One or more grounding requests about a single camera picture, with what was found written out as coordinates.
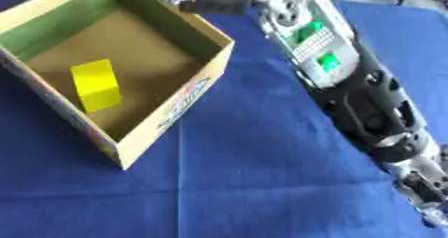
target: wooden block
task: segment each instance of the wooden block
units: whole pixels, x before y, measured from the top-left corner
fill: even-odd
[[[118,83],[108,59],[71,68],[79,98],[88,113],[118,105]]]

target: box wall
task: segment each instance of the box wall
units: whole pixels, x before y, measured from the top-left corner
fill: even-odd
[[[233,43],[230,43],[187,84],[118,143],[118,154],[124,169],[129,168],[221,77],[232,49]]]
[[[114,9],[115,0],[71,0],[1,34],[0,45],[22,61],[27,61],[75,35]],[[3,19],[4,16],[0,15],[0,22]]]
[[[22,79],[36,94],[56,110],[72,126],[82,131],[88,138],[112,159],[117,159],[116,143],[83,113],[77,110],[62,95],[42,80],[36,73],[14,58],[6,49],[0,47],[0,64]]]

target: printed label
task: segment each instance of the printed label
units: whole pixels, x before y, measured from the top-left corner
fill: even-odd
[[[168,108],[165,117],[160,122],[157,128],[168,128],[173,124],[185,111],[190,108],[198,95],[204,90],[206,85],[210,82],[210,78],[201,79],[187,89],[179,96],[179,98]]]

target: green light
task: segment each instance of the green light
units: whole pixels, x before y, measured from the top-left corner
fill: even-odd
[[[308,37],[313,35],[316,31],[319,31],[324,27],[324,24],[318,20],[310,22],[305,27],[299,29],[295,34],[294,38],[296,43],[300,44],[305,41]]]
[[[341,62],[339,62],[338,58],[333,53],[323,55],[317,60],[317,62],[319,62],[324,71],[327,73],[341,65]]]

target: blue cloth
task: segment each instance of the blue cloth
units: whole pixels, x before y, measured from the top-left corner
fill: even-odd
[[[448,23],[340,2],[448,141]],[[228,71],[127,172],[0,69],[0,237],[443,237],[352,148],[251,13]]]

